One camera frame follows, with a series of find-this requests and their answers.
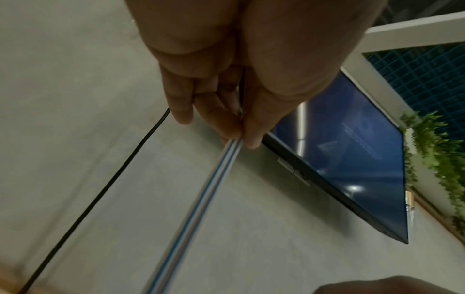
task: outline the cable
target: cable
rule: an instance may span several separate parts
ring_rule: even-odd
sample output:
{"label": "cable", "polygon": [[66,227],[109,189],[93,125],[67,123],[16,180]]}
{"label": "cable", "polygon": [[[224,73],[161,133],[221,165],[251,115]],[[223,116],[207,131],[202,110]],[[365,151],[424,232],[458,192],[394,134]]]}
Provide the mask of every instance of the cable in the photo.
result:
{"label": "cable", "polygon": [[42,263],[39,265],[39,267],[35,270],[35,272],[32,274],[32,276],[29,278],[29,280],[24,284],[24,286],[19,290],[18,294],[26,294],[31,286],[34,284],[34,282],[37,280],[37,278],[40,276],[40,274],[43,272],[45,267],[48,265],[48,263],[52,260],[52,258],[57,254],[58,250],[63,246],[63,244],[68,240],[69,236],[76,230],[76,228],[81,224],[81,222],[84,220],[84,218],[89,214],[89,212],[94,208],[94,206],[102,199],[102,197],[105,195],[105,193],[110,189],[111,185],[118,179],[118,177],[123,173],[123,171],[127,168],[129,163],[134,159],[136,154],[139,152],[139,150],[142,148],[142,146],[145,144],[145,142],[148,140],[148,138],[158,129],[158,127],[163,123],[165,118],[168,116],[170,113],[170,109],[167,109],[165,111],[165,114],[160,118],[160,120],[154,125],[154,127],[145,135],[145,137],[140,141],[140,143],[137,145],[137,147],[134,149],[134,151],[131,153],[131,155],[126,159],[126,161],[123,163],[123,165],[120,167],[120,169],[116,172],[116,174],[110,179],[110,181],[103,187],[103,189],[98,193],[98,195],[92,200],[91,204],[87,206],[87,208],[82,212],[82,214],[76,219],[76,221],[73,223],[73,225],[66,231],[66,233],[61,237],[61,239],[58,241],[58,243],[53,247],[53,249],[50,251],[50,253],[45,257],[45,259],[42,261]]}

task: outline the white wall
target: white wall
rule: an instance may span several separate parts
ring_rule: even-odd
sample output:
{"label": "white wall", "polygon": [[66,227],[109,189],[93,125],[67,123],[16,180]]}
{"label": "white wall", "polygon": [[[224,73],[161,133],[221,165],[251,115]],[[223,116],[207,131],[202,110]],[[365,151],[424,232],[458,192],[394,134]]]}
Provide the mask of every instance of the white wall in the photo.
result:
{"label": "white wall", "polygon": [[[6,1],[0,24],[0,262],[27,275],[166,103],[120,2]],[[221,148],[199,119],[169,117],[42,281],[70,294],[138,293]],[[172,293],[311,293],[398,274],[463,293],[463,272],[464,248],[420,208],[401,244],[261,148],[241,152]]]}

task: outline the blue screen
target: blue screen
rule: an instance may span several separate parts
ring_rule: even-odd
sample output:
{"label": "blue screen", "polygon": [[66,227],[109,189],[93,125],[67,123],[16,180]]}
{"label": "blue screen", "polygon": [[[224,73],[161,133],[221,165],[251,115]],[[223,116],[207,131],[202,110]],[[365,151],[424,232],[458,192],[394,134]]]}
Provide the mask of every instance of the blue screen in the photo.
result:
{"label": "blue screen", "polygon": [[343,73],[271,133],[345,196],[408,239],[402,134]]}

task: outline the ivy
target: ivy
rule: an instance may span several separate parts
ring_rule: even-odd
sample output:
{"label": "ivy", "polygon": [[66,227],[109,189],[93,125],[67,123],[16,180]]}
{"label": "ivy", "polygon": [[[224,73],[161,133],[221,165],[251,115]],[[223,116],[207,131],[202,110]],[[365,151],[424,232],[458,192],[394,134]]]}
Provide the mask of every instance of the ivy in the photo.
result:
{"label": "ivy", "polygon": [[[465,234],[465,153],[462,141],[451,140],[441,129],[447,124],[439,121],[435,112],[419,117],[418,114],[406,115],[401,119],[406,129],[413,130],[412,141],[423,163],[434,171],[439,183],[449,196],[455,208],[453,224],[457,231]],[[411,158],[412,152],[404,140],[405,175],[408,184],[417,181]]]}

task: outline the green plant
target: green plant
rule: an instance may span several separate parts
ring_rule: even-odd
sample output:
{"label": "green plant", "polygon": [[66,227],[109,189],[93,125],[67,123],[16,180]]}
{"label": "green plant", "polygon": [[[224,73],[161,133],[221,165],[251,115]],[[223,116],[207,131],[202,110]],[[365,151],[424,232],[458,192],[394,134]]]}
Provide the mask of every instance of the green plant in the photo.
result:
{"label": "green plant", "polygon": [[407,129],[412,129],[412,143],[421,156],[423,163],[432,169],[439,183],[448,193],[449,200],[455,207],[453,224],[461,235],[465,234],[465,153],[462,141],[451,140],[441,128],[447,124],[439,121],[441,116],[430,113],[423,117],[418,114],[406,115],[401,119],[406,125],[402,129],[405,140],[405,173],[408,184],[417,181],[412,165],[412,150],[406,143]]}

